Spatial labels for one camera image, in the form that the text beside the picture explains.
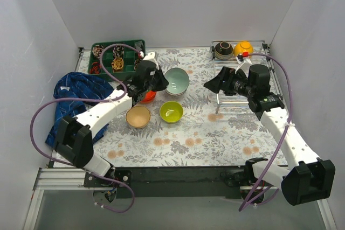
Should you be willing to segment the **patterned brown white bowl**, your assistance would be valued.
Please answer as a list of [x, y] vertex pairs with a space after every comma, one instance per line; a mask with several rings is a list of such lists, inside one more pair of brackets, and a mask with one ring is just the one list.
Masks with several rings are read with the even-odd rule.
[[168, 95], [170, 95], [170, 96], [175, 96], [175, 97], [177, 97], [177, 96], [182, 96], [183, 94], [186, 93], [186, 91], [187, 91], [187, 90], [182, 91], [182, 92], [180, 92], [180, 93], [172, 93], [172, 92], [169, 92], [168, 90], [165, 90], [165, 92], [166, 92]]

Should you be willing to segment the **pale green bowl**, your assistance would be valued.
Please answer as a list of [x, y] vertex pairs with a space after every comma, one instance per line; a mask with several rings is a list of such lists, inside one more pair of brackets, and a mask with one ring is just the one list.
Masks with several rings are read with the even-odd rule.
[[169, 92], [180, 93], [187, 90], [189, 87], [189, 76], [187, 72], [181, 68], [171, 68], [164, 76], [169, 82], [166, 89]]

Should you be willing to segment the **lime green bowl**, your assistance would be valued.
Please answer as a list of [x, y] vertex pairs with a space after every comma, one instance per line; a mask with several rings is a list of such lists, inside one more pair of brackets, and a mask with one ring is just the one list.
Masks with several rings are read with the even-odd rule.
[[160, 107], [160, 117], [166, 123], [176, 123], [183, 116], [183, 107], [176, 101], [165, 102]]

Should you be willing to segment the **black brown bowl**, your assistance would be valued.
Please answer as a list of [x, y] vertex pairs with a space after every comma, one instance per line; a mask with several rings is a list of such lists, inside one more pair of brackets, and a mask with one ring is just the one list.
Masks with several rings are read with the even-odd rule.
[[215, 46], [215, 58], [219, 60], [230, 60], [233, 57], [233, 47], [227, 41], [221, 41]]

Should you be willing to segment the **beige bowl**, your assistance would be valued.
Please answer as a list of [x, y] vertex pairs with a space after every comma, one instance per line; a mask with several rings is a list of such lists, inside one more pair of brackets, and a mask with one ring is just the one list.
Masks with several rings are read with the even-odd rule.
[[144, 128], [150, 121], [150, 111], [143, 106], [135, 106], [126, 113], [126, 121], [133, 128]]

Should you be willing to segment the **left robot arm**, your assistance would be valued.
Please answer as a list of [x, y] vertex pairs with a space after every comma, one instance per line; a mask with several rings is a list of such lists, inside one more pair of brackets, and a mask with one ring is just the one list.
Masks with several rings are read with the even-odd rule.
[[162, 91], [168, 86], [154, 57], [146, 56], [132, 77], [91, 109], [75, 117], [65, 116], [58, 127], [54, 150], [74, 167], [96, 174], [101, 186], [114, 183], [111, 163], [94, 152], [94, 136], [112, 119], [141, 102], [149, 91]]

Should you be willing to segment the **rolled tie brown black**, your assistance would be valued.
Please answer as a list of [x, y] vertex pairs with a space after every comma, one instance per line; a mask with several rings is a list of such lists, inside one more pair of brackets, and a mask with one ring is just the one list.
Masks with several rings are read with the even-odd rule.
[[136, 60], [134, 61], [134, 70], [137, 69], [137, 67], [138, 67], [138, 65], [139, 65], [140, 62], [141, 62], [141, 59], [136, 59]]

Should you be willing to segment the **yellow orange bowl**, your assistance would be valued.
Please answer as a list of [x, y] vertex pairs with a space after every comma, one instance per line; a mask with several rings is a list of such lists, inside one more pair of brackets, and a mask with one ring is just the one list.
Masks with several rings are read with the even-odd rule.
[[249, 41], [239, 42], [233, 50], [233, 55], [236, 57], [237, 55], [243, 54], [244, 52], [247, 52], [247, 53], [254, 52], [254, 48]]

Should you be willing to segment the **rolled tie dark grey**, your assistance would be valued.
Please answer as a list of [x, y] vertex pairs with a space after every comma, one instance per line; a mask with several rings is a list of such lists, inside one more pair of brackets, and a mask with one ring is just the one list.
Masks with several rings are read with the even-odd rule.
[[134, 47], [135, 47], [136, 50], [138, 50], [140, 52], [144, 52], [145, 47], [144, 47], [143, 41], [141, 41], [141, 40], [140, 41], [135, 41], [134, 42]]

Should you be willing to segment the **rolled tie yellow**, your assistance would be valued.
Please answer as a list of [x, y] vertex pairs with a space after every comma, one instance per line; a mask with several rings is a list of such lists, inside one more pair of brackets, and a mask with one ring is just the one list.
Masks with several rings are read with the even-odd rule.
[[120, 72], [124, 68], [124, 60], [122, 58], [114, 58], [111, 63], [111, 66], [113, 72]]

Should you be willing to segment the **green compartment tray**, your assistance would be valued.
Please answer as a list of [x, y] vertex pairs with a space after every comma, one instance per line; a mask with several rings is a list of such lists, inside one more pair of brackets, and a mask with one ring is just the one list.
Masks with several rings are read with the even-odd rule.
[[96, 75], [106, 81], [112, 81], [107, 71], [113, 77], [124, 80], [128, 76], [131, 76], [136, 71], [136, 68], [142, 57], [139, 52], [146, 52], [146, 43], [143, 39], [117, 41], [116, 44], [126, 44], [134, 48], [117, 46], [109, 48], [103, 55], [102, 62], [104, 68], [100, 65], [100, 54], [112, 42], [95, 43], [92, 45], [90, 60], [88, 64], [88, 74]]

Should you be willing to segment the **rolled tie black dotted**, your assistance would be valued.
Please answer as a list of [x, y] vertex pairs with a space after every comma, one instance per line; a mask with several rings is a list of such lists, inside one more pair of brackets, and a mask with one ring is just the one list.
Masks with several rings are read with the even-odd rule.
[[123, 58], [125, 53], [125, 48], [122, 45], [116, 45], [113, 48], [113, 57], [114, 58]]

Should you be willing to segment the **floral table mat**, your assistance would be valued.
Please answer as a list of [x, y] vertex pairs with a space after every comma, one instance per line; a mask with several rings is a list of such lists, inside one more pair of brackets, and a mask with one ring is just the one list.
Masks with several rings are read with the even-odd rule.
[[[274, 138], [248, 106], [217, 109], [216, 95], [203, 86], [214, 76], [207, 48], [158, 49], [156, 53], [163, 71], [179, 67], [187, 72], [186, 93], [175, 97], [158, 92], [145, 105], [150, 121], [144, 128], [131, 127], [125, 114], [117, 116], [95, 143], [96, 154], [126, 167], [243, 165], [250, 158], [274, 156]], [[176, 123], [160, 117], [160, 107], [168, 101], [183, 107]]]

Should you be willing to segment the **rolled tie red black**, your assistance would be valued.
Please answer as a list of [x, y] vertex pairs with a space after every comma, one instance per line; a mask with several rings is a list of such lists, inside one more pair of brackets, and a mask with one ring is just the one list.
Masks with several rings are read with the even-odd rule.
[[101, 66], [100, 63], [95, 61], [91, 64], [91, 68], [89, 70], [90, 74], [100, 74], [101, 73]]

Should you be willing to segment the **rolled tie pink brown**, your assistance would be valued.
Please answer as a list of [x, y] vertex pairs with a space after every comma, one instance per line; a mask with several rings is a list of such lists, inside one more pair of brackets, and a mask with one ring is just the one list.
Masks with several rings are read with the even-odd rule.
[[101, 45], [101, 44], [94, 45], [92, 48], [93, 57], [95, 57], [96, 59], [99, 59], [104, 48], [105, 48], [104, 45]]

